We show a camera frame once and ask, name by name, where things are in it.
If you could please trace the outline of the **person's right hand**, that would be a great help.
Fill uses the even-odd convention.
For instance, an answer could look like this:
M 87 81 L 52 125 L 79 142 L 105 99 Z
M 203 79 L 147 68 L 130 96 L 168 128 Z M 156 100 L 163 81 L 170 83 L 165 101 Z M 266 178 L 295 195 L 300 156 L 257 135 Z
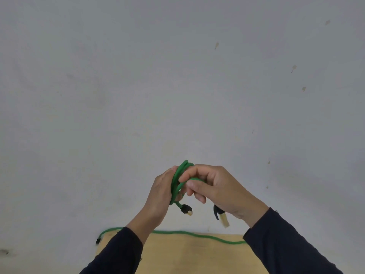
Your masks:
M 180 176 L 179 182 L 200 180 L 207 184 L 206 198 L 223 211 L 248 223 L 249 217 L 262 215 L 268 207 L 233 177 L 223 166 L 197 164 Z

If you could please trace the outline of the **person's left hand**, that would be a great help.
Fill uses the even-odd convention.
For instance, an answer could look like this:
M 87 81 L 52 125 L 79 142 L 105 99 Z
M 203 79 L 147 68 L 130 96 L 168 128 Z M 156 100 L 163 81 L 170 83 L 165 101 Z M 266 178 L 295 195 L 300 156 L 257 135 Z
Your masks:
M 170 206 L 170 185 L 173 167 L 155 178 L 147 201 L 142 209 L 143 215 L 151 219 L 154 226 L 161 224 Z

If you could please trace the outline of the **person's left forearm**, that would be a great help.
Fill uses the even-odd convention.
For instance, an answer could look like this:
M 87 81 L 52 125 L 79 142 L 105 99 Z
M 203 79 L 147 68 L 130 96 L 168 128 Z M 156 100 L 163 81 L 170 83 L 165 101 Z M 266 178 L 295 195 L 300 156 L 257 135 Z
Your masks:
M 80 274 L 135 274 L 145 242 L 167 214 L 144 207 Z

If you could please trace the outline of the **person's right forearm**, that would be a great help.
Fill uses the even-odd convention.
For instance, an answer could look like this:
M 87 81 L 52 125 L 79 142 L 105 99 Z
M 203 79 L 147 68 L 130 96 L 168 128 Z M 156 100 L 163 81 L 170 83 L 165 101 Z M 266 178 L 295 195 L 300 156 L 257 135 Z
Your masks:
M 269 274 L 343 274 L 272 208 L 243 239 Z

